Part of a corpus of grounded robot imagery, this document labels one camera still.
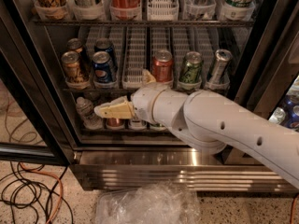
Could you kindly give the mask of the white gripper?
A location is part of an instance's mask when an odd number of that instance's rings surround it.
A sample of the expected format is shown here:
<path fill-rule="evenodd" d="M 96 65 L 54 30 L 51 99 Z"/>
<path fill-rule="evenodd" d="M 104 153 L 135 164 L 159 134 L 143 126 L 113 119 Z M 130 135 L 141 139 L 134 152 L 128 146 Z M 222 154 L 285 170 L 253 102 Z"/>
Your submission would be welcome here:
<path fill-rule="evenodd" d="M 153 107 L 158 96 L 168 86 L 155 82 L 156 78 L 147 70 L 142 70 L 142 84 L 132 97 L 132 103 L 126 96 L 119 97 L 109 103 L 96 106 L 94 113 L 102 119 L 132 119 L 135 114 L 142 120 L 154 123 Z"/>

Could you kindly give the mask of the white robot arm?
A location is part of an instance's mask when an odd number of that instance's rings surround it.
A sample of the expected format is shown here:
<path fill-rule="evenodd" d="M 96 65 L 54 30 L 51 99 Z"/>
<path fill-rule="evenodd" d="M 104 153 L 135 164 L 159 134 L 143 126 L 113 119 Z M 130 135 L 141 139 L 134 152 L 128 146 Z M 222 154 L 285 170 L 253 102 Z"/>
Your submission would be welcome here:
<path fill-rule="evenodd" d="M 219 153 L 230 145 L 299 188 L 299 133 L 214 91 L 186 94 L 164 83 L 150 82 L 132 98 L 122 96 L 98 105 L 94 113 L 103 119 L 137 117 L 159 123 L 186 145 L 206 154 Z"/>

